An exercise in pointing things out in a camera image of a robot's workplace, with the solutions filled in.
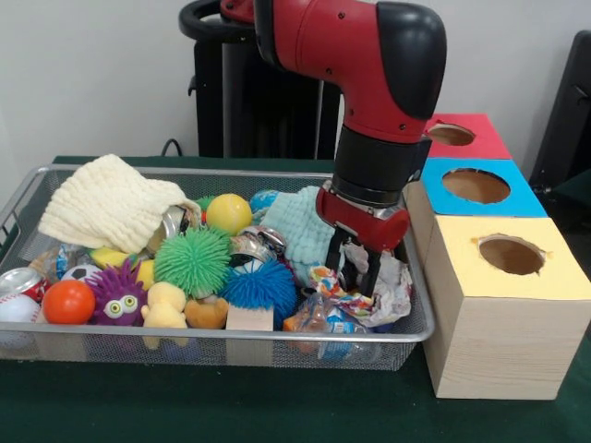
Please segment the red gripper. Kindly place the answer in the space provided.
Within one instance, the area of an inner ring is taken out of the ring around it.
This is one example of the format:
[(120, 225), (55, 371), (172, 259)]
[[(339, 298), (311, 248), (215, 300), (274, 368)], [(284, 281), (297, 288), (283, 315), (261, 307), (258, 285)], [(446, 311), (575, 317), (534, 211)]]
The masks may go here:
[(368, 270), (359, 274), (359, 290), (364, 296), (372, 296), (380, 272), (381, 252), (392, 250), (403, 240), (410, 225), (407, 210), (396, 206), (378, 210), (358, 205), (323, 186), (316, 199), (319, 217), (334, 228), (329, 243), (325, 266), (338, 270), (341, 245), (347, 238), (354, 238), (368, 253)]

